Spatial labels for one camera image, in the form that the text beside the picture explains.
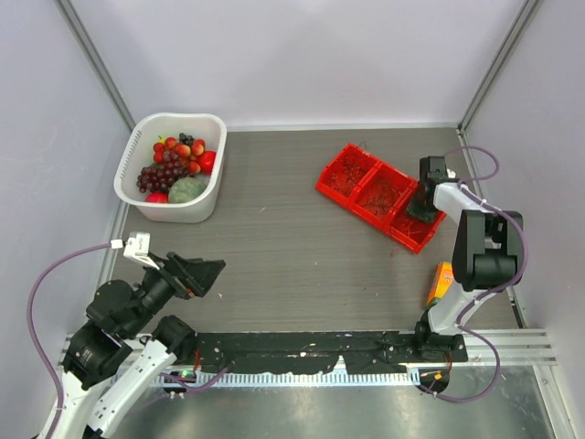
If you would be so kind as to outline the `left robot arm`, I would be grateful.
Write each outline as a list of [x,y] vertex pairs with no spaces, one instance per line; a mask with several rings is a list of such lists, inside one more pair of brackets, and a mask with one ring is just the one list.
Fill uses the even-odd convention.
[[149,253],[143,280],[100,285],[86,309],[87,321],[69,342],[58,378],[58,396],[42,438],[109,438],[149,384],[196,352],[197,333],[177,316],[162,318],[142,352],[113,381],[133,349],[130,341],[174,297],[203,297],[226,264],[222,260],[164,258]]

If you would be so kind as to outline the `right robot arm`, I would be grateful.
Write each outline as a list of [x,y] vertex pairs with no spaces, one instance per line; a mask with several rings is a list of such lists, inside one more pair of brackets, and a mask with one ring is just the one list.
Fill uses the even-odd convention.
[[437,361],[460,348],[469,318],[496,294],[517,284],[527,265],[522,214],[502,210],[449,175],[445,158],[420,160],[420,177],[407,214],[423,223],[444,213],[457,225],[452,252],[453,283],[415,326],[416,356]]

